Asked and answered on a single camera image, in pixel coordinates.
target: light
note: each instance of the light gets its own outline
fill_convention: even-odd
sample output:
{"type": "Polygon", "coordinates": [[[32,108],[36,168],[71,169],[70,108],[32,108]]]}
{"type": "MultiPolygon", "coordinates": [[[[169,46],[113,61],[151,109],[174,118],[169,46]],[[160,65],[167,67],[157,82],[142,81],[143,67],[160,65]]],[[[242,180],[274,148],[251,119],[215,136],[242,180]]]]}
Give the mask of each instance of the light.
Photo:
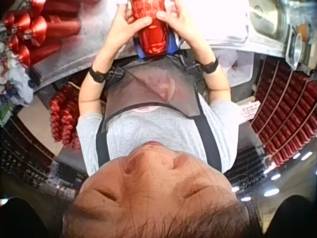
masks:
{"type": "Polygon", "coordinates": [[[241,198],[242,202],[248,202],[250,200],[251,200],[251,197],[243,197],[243,198],[241,198]]]}
{"type": "Polygon", "coordinates": [[[239,190],[240,190],[239,187],[233,187],[233,188],[231,189],[232,192],[237,192],[237,191],[239,191],[239,190]]]}
{"type": "Polygon", "coordinates": [[[6,204],[8,202],[9,199],[4,198],[4,199],[0,199],[0,207],[3,206],[4,204],[6,204]]]}
{"type": "Polygon", "coordinates": [[[313,153],[310,151],[308,152],[306,155],[304,155],[302,158],[301,158],[301,161],[304,161],[306,160],[310,155],[312,155],[313,153]]]}
{"type": "Polygon", "coordinates": [[[301,155],[301,153],[297,153],[297,154],[293,157],[293,159],[296,160],[300,155],[301,155]]]}
{"type": "Polygon", "coordinates": [[[270,196],[276,195],[278,193],[279,193],[278,188],[271,189],[271,190],[265,192],[264,197],[270,197],[270,196]]]}
{"type": "Polygon", "coordinates": [[[266,170],[264,170],[263,174],[266,175],[266,174],[268,174],[270,171],[271,171],[271,169],[270,169],[270,168],[267,168],[266,170]]]}
{"type": "Polygon", "coordinates": [[[275,162],[272,162],[272,164],[266,170],[264,170],[263,174],[266,175],[269,172],[271,172],[272,170],[274,170],[275,168],[276,168],[276,164],[275,164],[275,162]]]}
{"type": "Polygon", "coordinates": [[[274,175],[274,176],[271,177],[271,180],[277,180],[277,179],[279,179],[280,177],[281,177],[280,174],[276,174],[276,175],[274,175]]]}

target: black object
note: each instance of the black object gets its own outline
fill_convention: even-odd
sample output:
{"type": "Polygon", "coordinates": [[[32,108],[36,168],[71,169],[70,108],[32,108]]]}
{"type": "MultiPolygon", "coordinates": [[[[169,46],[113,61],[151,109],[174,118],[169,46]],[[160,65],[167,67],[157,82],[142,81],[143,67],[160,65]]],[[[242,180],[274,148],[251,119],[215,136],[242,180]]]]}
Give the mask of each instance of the black object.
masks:
{"type": "Polygon", "coordinates": [[[0,207],[2,238],[47,238],[47,228],[33,207],[21,198],[11,198],[0,207]]]}
{"type": "Polygon", "coordinates": [[[109,72],[107,73],[100,73],[99,71],[94,71],[93,68],[91,67],[89,69],[89,74],[93,78],[93,80],[97,83],[103,83],[106,81],[106,79],[109,77],[109,72]]]}
{"type": "Polygon", "coordinates": [[[216,71],[216,69],[218,68],[219,65],[219,61],[216,57],[216,61],[215,62],[210,62],[209,64],[203,65],[202,64],[202,69],[205,73],[209,74],[209,73],[213,73],[216,71]]]}
{"type": "Polygon", "coordinates": [[[285,199],[265,233],[265,238],[317,237],[316,205],[302,196],[285,199]]]}

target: red bottle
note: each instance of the red bottle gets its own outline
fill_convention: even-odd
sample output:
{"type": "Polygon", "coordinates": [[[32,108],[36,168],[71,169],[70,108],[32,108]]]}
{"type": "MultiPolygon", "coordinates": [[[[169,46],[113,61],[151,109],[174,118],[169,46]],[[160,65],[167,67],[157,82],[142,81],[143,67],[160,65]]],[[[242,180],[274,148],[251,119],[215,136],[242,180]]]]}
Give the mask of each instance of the red bottle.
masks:
{"type": "Polygon", "coordinates": [[[3,20],[6,29],[8,31],[11,31],[13,25],[18,22],[18,20],[21,18],[23,14],[24,12],[21,11],[10,11],[3,20]]]}
{"type": "Polygon", "coordinates": [[[76,17],[80,9],[78,1],[47,0],[44,4],[41,16],[59,15],[65,17],[76,17]]]}
{"type": "Polygon", "coordinates": [[[28,10],[31,17],[37,17],[43,10],[46,0],[25,0],[24,8],[28,10]]]}
{"type": "Polygon", "coordinates": [[[158,11],[165,11],[164,0],[131,0],[135,19],[150,16],[153,22],[139,31],[142,50],[149,55],[157,55],[167,48],[167,25],[156,18],[158,11]]]}
{"type": "Polygon", "coordinates": [[[31,18],[30,14],[23,14],[20,19],[12,26],[11,33],[17,33],[19,36],[22,36],[26,30],[28,30],[31,26],[31,18]]]}
{"type": "Polygon", "coordinates": [[[29,48],[31,47],[32,43],[31,41],[23,41],[16,34],[13,34],[12,36],[10,36],[7,45],[13,53],[18,54],[20,52],[20,47],[22,45],[25,45],[26,47],[29,48]]]}
{"type": "Polygon", "coordinates": [[[41,60],[47,58],[48,56],[60,51],[61,42],[54,42],[52,44],[43,45],[40,47],[27,48],[26,46],[21,46],[20,53],[18,55],[18,60],[23,67],[29,68],[32,65],[40,62],[41,60]]]}
{"type": "Polygon", "coordinates": [[[29,30],[25,31],[23,38],[32,39],[32,44],[40,46],[51,40],[66,38],[77,35],[81,29],[81,22],[78,18],[61,18],[51,15],[46,18],[36,18],[29,30]]]}

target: blue toy part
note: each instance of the blue toy part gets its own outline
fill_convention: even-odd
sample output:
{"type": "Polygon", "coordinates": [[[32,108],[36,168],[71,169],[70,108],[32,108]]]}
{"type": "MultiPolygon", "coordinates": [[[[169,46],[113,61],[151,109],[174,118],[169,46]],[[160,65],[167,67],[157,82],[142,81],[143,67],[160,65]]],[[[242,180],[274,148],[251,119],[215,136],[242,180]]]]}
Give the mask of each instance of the blue toy part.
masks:
{"type": "MultiPolygon", "coordinates": [[[[149,55],[147,55],[142,50],[139,37],[133,37],[133,43],[134,43],[135,50],[136,50],[139,58],[144,59],[146,57],[149,57],[149,55]]],[[[179,48],[178,48],[178,45],[176,43],[176,38],[175,38],[174,32],[168,31],[166,53],[167,54],[173,54],[176,51],[178,51],[178,49],[179,48]]]]}

